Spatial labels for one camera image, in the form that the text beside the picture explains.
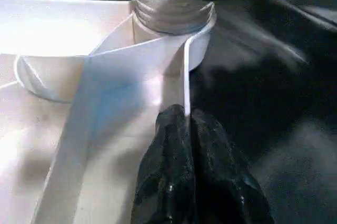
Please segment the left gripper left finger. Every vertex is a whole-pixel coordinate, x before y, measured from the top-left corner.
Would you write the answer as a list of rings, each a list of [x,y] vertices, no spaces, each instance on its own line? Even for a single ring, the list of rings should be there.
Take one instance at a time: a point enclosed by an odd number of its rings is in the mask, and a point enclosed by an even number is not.
[[[160,112],[137,175],[131,223],[195,223],[195,173],[184,108]]]

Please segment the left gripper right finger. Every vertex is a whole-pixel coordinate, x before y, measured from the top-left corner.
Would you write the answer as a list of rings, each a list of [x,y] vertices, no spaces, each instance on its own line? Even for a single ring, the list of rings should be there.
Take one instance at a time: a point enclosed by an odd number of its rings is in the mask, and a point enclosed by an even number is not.
[[[200,222],[274,223],[264,192],[220,122],[193,110],[191,138]]]

